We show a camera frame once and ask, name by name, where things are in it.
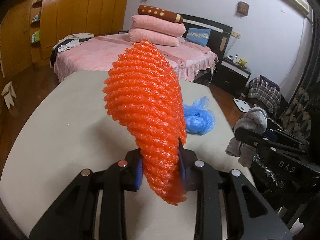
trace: power socket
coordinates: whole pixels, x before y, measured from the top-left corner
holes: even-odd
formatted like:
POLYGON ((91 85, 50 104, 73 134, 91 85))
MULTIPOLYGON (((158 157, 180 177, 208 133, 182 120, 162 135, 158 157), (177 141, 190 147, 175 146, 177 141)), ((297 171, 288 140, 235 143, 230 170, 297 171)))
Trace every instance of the power socket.
POLYGON ((241 39, 241 34, 236 33, 236 32, 234 32, 234 31, 231 32, 231 36, 232 36, 232 37, 235 37, 235 38, 237 38, 237 39, 241 39))

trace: pink pillow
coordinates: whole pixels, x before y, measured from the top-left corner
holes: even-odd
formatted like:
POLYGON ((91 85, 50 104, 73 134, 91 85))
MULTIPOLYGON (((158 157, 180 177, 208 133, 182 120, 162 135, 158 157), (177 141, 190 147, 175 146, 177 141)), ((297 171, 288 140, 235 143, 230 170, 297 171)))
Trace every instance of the pink pillow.
POLYGON ((172 23, 144 14, 133 15, 131 18, 133 26, 136 28, 165 33, 174 37, 181 37, 186 32, 186 28, 183 23, 172 23))
POLYGON ((138 42, 142 39, 148 39, 153 44, 178 47, 179 40, 176 37, 172 37, 163 33, 157 33, 154 31, 134 28, 129 30, 129 41, 138 42))

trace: headboard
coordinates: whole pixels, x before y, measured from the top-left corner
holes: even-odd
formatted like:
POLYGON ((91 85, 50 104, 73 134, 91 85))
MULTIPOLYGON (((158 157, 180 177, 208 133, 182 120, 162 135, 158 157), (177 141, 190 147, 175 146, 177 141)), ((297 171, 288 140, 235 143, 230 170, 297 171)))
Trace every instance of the headboard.
POLYGON ((211 29, 207 46, 212 52, 217 54, 219 59, 218 64, 220 64, 230 38, 230 33, 232 32, 232 27, 196 16, 180 15, 183 17, 183 24, 187 29, 183 37, 187 36, 189 28, 211 29))

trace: wall sconce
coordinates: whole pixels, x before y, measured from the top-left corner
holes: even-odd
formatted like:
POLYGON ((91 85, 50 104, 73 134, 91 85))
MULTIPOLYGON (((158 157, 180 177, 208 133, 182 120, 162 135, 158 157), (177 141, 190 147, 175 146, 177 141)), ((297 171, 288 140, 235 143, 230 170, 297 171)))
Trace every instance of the wall sconce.
POLYGON ((238 2, 237 13, 240 13, 242 16, 248 16, 249 4, 245 2, 238 2))

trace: black nightstand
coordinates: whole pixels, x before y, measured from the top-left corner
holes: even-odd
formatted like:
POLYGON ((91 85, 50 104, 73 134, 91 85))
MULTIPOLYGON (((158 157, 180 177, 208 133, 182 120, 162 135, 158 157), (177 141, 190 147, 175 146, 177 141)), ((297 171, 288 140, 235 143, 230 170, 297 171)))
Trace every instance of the black nightstand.
POLYGON ((213 74, 212 85, 215 85, 229 94, 239 97, 251 76, 250 69, 241 68, 227 58, 223 58, 213 74))

